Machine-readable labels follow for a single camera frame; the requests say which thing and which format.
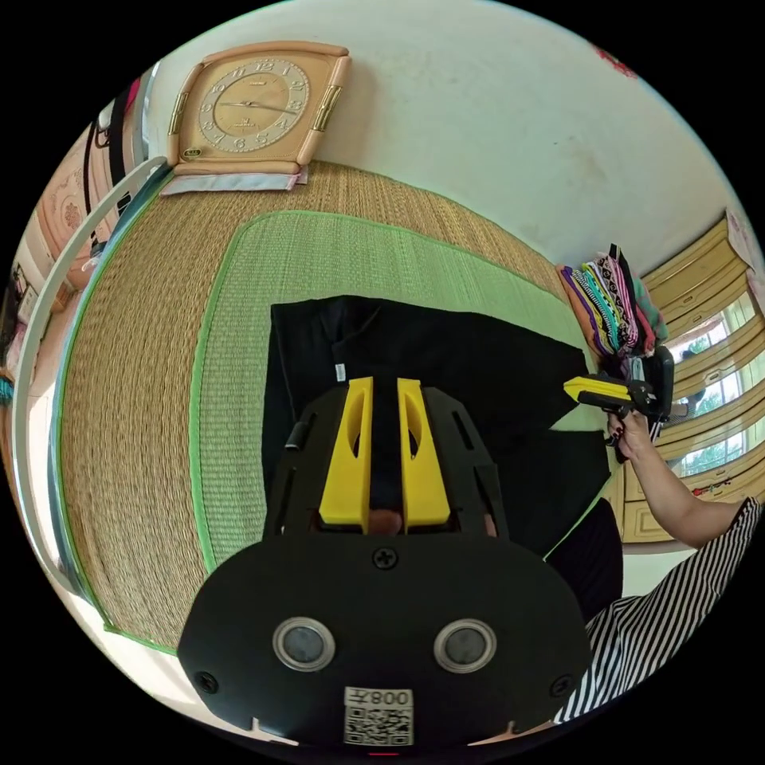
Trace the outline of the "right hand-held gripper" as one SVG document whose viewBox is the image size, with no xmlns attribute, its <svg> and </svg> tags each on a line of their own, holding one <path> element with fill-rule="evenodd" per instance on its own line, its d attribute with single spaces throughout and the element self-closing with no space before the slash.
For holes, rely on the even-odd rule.
<svg viewBox="0 0 765 765">
<path fill-rule="evenodd" d="M 607 414 L 635 410 L 647 418 L 650 429 L 666 423 L 673 405 L 672 352 L 657 345 L 652 355 L 629 357 L 626 361 L 627 371 L 615 376 L 604 371 L 578 376 L 566 381 L 563 389 L 579 404 L 595 406 Z"/>
</svg>

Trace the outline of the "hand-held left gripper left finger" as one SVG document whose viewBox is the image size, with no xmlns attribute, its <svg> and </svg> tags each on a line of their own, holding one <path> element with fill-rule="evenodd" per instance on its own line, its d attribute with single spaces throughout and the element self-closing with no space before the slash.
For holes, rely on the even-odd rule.
<svg viewBox="0 0 765 765">
<path fill-rule="evenodd" d="M 369 528 L 373 378 L 352 379 L 347 387 L 327 478 L 319 506 L 324 525 Z"/>
</svg>

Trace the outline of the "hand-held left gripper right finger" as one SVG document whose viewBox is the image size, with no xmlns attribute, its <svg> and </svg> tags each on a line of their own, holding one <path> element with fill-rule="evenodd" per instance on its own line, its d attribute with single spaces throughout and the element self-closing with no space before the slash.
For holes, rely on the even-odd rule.
<svg viewBox="0 0 765 765">
<path fill-rule="evenodd" d="M 421 383 L 397 379 L 397 394 L 404 528 L 440 527 L 450 507 Z"/>
</svg>

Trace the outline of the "person's right hand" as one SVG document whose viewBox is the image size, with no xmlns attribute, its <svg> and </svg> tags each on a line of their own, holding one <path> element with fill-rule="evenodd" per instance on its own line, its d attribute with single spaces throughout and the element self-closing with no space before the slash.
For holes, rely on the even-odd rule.
<svg viewBox="0 0 765 765">
<path fill-rule="evenodd" d="M 635 410 L 622 415 L 608 414 L 608 432 L 616 438 L 618 451 L 627 461 L 640 462 L 657 456 L 647 418 Z"/>
</svg>

